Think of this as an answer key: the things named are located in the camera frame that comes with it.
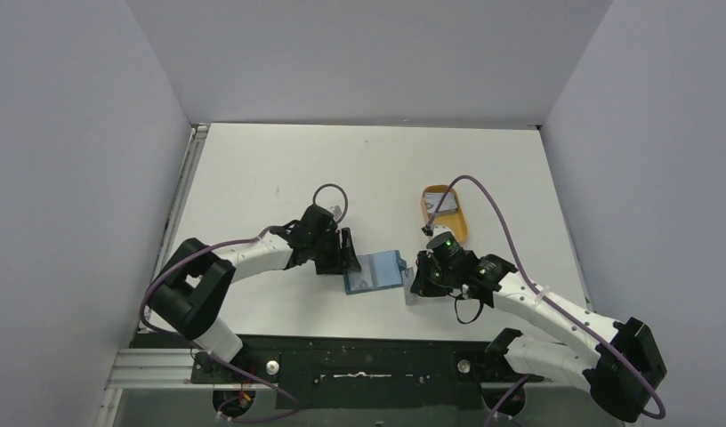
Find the blue leather card holder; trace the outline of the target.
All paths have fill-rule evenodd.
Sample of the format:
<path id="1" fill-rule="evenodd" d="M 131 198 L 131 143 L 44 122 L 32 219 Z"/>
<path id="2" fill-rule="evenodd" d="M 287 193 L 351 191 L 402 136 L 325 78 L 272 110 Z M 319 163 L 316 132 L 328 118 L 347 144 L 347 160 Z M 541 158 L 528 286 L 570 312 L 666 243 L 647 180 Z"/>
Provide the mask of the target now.
<path id="1" fill-rule="evenodd" d="M 364 274 L 371 277 L 374 286 L 369 292 L 403 287 L 402 272 L 408 269 L 407 262 L 400 256 L 398 250 L 383 251 L 373 254 L 363 254 L 358 257 L 361 269 Z M 349 291 L 348 279 L 351 273 L 343 274 L 344 290 L 347 295 L 353 295 Z"/>

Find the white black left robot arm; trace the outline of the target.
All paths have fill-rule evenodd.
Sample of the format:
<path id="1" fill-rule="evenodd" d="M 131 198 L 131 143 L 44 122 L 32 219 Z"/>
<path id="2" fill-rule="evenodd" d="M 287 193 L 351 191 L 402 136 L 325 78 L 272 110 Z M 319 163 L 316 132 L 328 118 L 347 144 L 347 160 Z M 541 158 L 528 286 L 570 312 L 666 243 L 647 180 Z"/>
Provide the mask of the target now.
<path id="1" fill-rule="evenodd" d="M 255 238 L 211 246 L 196 238 L 185 240 L 149 286 L 141 306 L 215 356 L 216 373 L 237 382 L 248 373 L 250 359 L 242 340 L 219 318 L 230 286 L 306 262 L 313 262 L 319 275 L 361 270 L 351 231 L 339 227 L 333 214 L 318 205 L 310 205 L 298 220 L 267 227 Z"/>

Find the yellow oval tray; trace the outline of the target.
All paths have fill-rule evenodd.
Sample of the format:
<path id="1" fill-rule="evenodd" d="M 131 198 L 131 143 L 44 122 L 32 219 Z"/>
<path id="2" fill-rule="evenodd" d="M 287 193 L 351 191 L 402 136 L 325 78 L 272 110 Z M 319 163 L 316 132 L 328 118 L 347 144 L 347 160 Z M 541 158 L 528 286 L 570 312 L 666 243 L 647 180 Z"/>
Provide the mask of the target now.
<path id="1" fill-rule="evenodd" d="M 431 185 L 423 189 L 420 197 L 423 219 L 426 222 L 431 219 L 444 193 L 447 193 L 446 198 L 438 209 L 432 228 L 448 228 L 459 243 L 464 243 L 468 237 L 468 228 L 463 209 L 456 191 L 448 191 L 448 185 Z"/>

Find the aluminium frame rail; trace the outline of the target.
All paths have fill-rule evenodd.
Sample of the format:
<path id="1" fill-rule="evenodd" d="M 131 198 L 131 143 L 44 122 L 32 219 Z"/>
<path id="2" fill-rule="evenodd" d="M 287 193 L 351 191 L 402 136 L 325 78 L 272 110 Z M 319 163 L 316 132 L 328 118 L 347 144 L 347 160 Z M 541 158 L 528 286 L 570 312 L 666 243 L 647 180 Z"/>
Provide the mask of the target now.
<path id="1" fill-rule="evenodd" d="M 482 342 L 247 338 L 241 372 L 158 335 L 121 350 L 99 426 L 614 426 L 583 391 L 518 375 Z M 505 393 L 513 390 L 510 398 Z"/>

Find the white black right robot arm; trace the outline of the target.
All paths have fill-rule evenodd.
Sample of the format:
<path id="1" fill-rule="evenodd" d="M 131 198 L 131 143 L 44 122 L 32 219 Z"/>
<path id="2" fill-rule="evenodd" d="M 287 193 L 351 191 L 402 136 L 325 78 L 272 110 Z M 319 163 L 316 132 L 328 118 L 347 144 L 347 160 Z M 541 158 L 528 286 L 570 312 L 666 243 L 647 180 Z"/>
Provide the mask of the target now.
<path id="1" fill-rule="evenodd" d="M 478 257 L 450 229 L 425 231 L 428 243 L 416 256 L 412 294 L 476 300 L 481 307 L 523 319 L 551 336 L 547 342 L 505 328 L 486 349 L 488 372 L 499 380 L 535 375 L 587 392 L 605 412 L 625 423 L 646 413 L 666 365 L 649 326 L 597 314 L 539 285 L 531 285 L 511 262 Z"/>

